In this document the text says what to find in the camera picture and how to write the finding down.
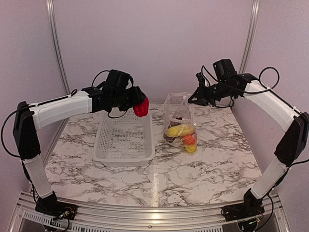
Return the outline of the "red toy bell pepper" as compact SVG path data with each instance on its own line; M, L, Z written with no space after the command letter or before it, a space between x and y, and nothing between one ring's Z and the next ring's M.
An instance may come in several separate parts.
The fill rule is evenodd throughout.
M138 117L147 116L149 111L149 99L145 97L145 100L142 103L137 104L133 107L133 111Z

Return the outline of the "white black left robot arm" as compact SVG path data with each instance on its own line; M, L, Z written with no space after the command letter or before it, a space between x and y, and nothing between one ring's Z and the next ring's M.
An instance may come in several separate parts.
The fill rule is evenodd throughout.
M53 190L47 179L42 160L37 131L64 119L105 111L113 108L126 112L133 109L138 117L148 114L149 100L139 87L103 92L96 87L87 87L73 95L48 100L31 105L20 102L15 115L13 136L18 154L38 195L43 199L42 207L51 215L61 211L61 204L51 195Z

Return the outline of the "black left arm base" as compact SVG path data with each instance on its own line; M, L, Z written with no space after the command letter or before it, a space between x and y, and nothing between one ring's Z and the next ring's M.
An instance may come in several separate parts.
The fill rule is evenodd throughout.
M68 211L68 219L74 220L77 206L71 203L58 201L56 194L53 192L50 196L46 198L38 197L35 210L37 212L50 215L55 218L60 218L62 214Z

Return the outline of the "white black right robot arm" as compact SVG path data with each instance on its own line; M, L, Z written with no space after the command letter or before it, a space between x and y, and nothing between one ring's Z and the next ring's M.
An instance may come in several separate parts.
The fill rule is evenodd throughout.
M304 150L309 133L309 115L290 106L271 88L263 86L252 74L236 74L225 82L206 86L206 78L196 74L198 87L189 98L189 103L212 105L225 97L244 97L269 115L283 131L276 146L274 158L256 183L245 193L239 212L250 216L257 210L260 201L287 175L295 160Z

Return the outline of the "purple toy grape bunch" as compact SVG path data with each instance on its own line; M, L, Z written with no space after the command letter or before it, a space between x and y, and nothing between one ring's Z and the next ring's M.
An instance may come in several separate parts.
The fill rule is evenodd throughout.
M171 130L171 133L172 133L172 137L169 137L167 135L167 132L165 132L163 134L163 138L165 139L165 141L167 143L170 143L172 144L176 139L178 139L180 136L179 136L179 129L177 128L178 125L180 125L181 122L176 122L176 121L170 121L170 123L168 124L168 130L170 128L172 128Z

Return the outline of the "yellow toy corn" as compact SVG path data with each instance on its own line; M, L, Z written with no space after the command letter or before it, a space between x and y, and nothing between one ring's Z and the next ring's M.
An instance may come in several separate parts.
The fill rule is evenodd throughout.
M191 144L191 145L185 145L185 150L190 153L190 154L193 154L196 152L197 150L197 145L196 144Z
M177 128L179 129L179 136L186 136L189 134L193 134L195 131L195 127L189 124L180 124L177 126ZM169 137L172 137L172 133L171 133L172 128L170 128L169 130L167 130L167 135Z

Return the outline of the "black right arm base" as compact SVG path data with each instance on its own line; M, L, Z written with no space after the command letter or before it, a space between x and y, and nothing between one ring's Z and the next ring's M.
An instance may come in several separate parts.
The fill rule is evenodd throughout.
M257 215L262 215L265 210L262 204L263 199L257 199L249 189L243 196L243 202L226 205L221 209L221 215L226 221L239 220Z

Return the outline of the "clear zip top bag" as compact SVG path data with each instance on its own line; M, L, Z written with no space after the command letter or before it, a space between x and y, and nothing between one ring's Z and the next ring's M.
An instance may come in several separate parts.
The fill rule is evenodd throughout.
M194 154L197 151L194 107L189 103L191 93L169 93L163 105L163 138L173 147Z

